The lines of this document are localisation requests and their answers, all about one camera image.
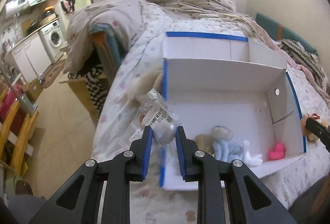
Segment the white patterned bed sheet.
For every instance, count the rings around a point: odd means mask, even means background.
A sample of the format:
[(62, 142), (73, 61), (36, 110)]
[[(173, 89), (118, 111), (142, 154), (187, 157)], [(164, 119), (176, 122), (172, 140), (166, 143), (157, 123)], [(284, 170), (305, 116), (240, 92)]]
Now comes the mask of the white patterned bed sheet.
[[(141, 36), (133, 45), (112, 83), (96, 129), (92, 157), (113, 158), (127, 149), (129, 124), (151, 89), (160, 88), (160, 43), (167, 31), (203, 31), (248, 37), (273, 49), (278, 42), (251, 17), (228, 8), (202, 4), (151, 2), (141, 6)], [(329, 174), (329, 153), (311, 143), (298, 162), (263, 179), (279, 201), (290, 207), (300, 194)], [(159, 166), (151, 160), (144, 183), (131, 186), (132, 223), (195, 223), (197, 192), (165, 191), (157, 187)]]

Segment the beige crumpled duvet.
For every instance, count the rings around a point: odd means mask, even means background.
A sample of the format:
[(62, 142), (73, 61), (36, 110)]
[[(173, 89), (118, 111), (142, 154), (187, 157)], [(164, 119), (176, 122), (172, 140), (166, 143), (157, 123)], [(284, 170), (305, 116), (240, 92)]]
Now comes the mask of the beige crumpled duvet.
[(216, 18), (229, 23), (245, 37), (256, 38), (260, 28), (251, 17), (237, 12), (234, 2), (228, 0), (105, 0), (75, 11), (67, 26), (68, 56), (64, 70), (75, 73), (94, 51), (89, 40), (95, 24), (105, 24), (114, 31), (115, 38), (124, 51), (129, 51), (147, 30), (147, 7), (156, 13), (161, 22), (166, 14), (177, 20)]

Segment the white kitchen cabinet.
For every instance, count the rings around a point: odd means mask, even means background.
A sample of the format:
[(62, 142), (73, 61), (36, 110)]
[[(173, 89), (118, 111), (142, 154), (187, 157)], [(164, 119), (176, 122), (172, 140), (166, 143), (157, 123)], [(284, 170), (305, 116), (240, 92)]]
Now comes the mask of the white kitchen cabinet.
[(51, 65), (51, 59), (38, 32), (27, 37), (9, 55), (27, 82), (42, 76)]

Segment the black white zebra cloth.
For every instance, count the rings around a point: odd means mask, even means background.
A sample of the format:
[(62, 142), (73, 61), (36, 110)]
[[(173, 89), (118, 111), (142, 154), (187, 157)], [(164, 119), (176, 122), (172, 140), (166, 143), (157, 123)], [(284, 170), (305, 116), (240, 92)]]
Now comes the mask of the black white zebra cloth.
[(104, 107), (108, 90), (100, 83), (99, 76), (103, 72), (103, 67), (95, 66), (90, 69), (86, 74), (81, 73), (68, 73), (68, 79), (83, 79), (85, 86), (87, 87), (88, 94), (93, 103), (93, 107), (97, 112), (98, 118)]

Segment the cream lace scrunchie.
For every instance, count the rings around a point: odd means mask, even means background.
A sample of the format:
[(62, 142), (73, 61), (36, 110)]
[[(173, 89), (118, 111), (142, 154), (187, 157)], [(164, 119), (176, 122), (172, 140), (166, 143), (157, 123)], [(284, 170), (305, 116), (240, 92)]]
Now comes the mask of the cream lace scrunchie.
[(208, 154), (214, 154), (214, 138), (211, 135), (199, 134), (194, 138), (199, 150), (207, 152)]

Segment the white water heater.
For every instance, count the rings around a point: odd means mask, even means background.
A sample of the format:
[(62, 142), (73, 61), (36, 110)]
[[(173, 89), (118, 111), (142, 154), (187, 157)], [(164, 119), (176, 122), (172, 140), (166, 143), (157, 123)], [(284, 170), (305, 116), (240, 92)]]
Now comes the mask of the white water heater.
[(5, 4), (5, 15), (9, 18), (29, 6), (28, 0), (12, 0)]

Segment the light blue fluffy scrunchie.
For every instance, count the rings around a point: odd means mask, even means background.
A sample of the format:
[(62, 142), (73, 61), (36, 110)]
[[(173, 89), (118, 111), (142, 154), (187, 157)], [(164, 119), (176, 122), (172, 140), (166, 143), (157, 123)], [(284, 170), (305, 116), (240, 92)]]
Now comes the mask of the light blue fluffy scrunchie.
[(232, 162), (243, 159), (243, 146), (226, 139), (217, 139), (213, 142), (214, 156), (222, 162)]

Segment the teal headboard cushion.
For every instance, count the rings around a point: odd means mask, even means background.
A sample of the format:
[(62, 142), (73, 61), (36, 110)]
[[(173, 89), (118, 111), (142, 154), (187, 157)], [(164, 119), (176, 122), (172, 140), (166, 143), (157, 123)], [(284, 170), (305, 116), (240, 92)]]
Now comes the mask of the teal headboard cushion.
[(273, 40), (279, 41), (281, 39), (290, 39), (293, 41), (300, 42), (308, 53), (312, 53), (318, 56), (318, 51), (314, 47), (312, 47), (306, 40), (304, 40), (292, 30), (273, 20), (272, 18), (257, 12), (256, 22), (268, 33), (268, 35)]

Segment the blue white cardboard box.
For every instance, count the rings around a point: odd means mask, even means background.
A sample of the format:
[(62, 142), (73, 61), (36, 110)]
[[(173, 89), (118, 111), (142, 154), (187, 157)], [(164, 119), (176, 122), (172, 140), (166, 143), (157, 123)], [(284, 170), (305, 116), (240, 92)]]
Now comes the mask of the blue white cardboard box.
[[(201, 32), (166, 32), (162, 41), (162, 96), (189, 139), (224, 126), (233, 140), (250, 142), (263, 163), (263, 178), (301, 159), (307, 152), (302, 112), (287, 71), (286, 57), (250, 38)], [(269, 159), (277, 143), (281, 160)]]

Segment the pink heart plush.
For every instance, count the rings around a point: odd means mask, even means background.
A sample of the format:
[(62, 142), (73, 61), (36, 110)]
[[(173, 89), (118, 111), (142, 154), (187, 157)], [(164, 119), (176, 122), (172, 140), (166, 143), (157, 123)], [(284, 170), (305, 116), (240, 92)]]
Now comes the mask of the pink heart plush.
[(272, 161), (281, 160), (285, 157), (286, 147), (283, 143), (277, 143), (269, 150), (269, 159)]

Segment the wooden yellow chair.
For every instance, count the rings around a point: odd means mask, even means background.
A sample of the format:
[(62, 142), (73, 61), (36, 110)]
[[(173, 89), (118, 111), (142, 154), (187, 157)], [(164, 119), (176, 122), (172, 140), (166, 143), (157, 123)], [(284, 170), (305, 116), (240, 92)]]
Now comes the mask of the wooden yellow chair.
[(29, 144), (34, 134), (39, 111), (24, 113), (21, 103), (9, 98), (13, 92), (5, 89), (1, 92), (1, 166), (17, 176), (27, 171), (26, 156), (32, 156), (34, 148)]

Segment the white washing machine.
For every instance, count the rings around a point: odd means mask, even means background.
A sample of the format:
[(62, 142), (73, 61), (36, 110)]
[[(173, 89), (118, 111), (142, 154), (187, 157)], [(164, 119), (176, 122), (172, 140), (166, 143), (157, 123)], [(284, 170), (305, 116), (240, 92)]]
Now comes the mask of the white washing machine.
[(64, 51), (61, 49), (67, 46), (67, 42), (59, 25), (59, 20), (56, 19), (44, 25), (40, 28), (38, 33), (51, 62), (57, 62), (64, 54)]

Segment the orange cream plush toy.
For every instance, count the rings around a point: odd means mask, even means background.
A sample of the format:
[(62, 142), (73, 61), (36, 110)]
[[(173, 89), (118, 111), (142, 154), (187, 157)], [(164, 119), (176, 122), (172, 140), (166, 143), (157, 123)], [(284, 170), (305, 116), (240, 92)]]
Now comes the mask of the orange cream plush toy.
[(315, 143), (319, 139), (322, 142), (329, 142), (329, 123), (326, 120), (322, 120), (318, 114), (305, 114), (300, 124), (302, 134), (307, 137), (309, 142)]

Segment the clear plastic packet with label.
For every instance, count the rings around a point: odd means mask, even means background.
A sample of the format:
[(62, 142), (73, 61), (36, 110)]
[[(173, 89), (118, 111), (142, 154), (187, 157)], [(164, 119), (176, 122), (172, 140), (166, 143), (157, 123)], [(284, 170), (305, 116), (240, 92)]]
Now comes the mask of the clear plastic packet with label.
[(153, 139), (157, 144), (167, 146), (174, 140), (174, 133), (180, 123), (164, 97), (156, 89), (151, 89), (129, 125), (129, 142), (140, 139), (144, 128), (151, 127)]

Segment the white knotted cloth toy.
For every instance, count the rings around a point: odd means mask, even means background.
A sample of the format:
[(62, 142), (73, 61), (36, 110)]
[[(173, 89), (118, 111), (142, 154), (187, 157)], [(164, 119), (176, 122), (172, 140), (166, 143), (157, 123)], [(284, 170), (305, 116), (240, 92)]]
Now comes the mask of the white knotted cloth toy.
[(243, 162), (248, 167), (259, 167), (263, 163), (262, 154), (251, 155), (249, 140), (243, 141)]

